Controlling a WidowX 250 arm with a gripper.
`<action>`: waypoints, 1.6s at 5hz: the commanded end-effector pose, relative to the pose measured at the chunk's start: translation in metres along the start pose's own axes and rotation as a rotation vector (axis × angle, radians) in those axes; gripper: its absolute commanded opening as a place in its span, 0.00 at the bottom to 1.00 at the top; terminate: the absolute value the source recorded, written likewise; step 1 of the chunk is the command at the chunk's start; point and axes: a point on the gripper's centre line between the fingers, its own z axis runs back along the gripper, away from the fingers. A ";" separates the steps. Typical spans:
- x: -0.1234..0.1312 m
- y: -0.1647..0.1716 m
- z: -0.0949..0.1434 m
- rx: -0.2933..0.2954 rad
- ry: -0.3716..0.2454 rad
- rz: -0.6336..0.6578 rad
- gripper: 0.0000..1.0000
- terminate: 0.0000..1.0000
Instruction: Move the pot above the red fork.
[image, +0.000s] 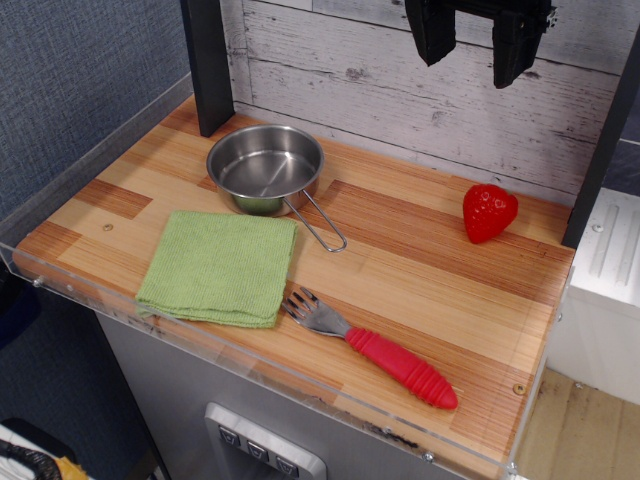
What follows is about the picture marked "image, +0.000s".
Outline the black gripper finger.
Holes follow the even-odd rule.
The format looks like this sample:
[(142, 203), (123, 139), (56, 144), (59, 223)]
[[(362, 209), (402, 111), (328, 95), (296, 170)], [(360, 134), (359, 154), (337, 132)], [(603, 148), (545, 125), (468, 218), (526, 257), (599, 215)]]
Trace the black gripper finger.
[(538, 11), (502, 10), (492, 29), (494, 86), (504, 89), (535, 60), (546, 21)]
[(455, 9), (445, 1), (406, 0), (405, 10), (418, 54), (428, 66), (455, 48)]

